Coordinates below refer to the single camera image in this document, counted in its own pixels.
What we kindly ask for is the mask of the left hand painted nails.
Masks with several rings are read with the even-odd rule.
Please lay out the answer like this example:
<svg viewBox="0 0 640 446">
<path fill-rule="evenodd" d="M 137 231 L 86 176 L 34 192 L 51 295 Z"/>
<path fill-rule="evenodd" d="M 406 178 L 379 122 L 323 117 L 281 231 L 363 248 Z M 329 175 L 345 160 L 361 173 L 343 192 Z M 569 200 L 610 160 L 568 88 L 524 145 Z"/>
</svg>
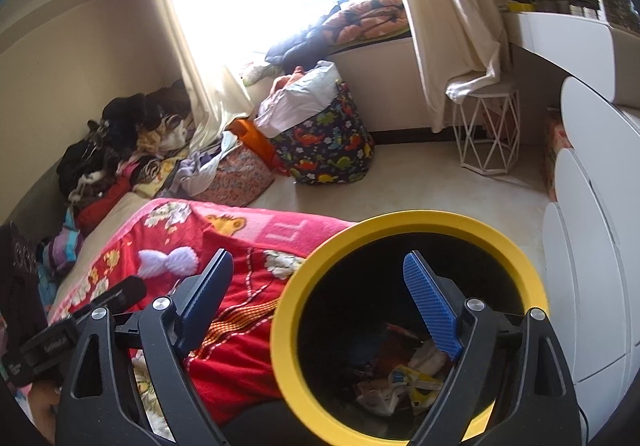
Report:
<svg viewBox="0 0 640 446">
<path fill-rule="evenodd" d="M 40 380 L 32 384 L 27 395 L 32 422 L 40 434 L 51 444 L 55 444 L 56 414 L 54 408 L 60 403 L 61 389 L 50 380 Z"/>
</svg>

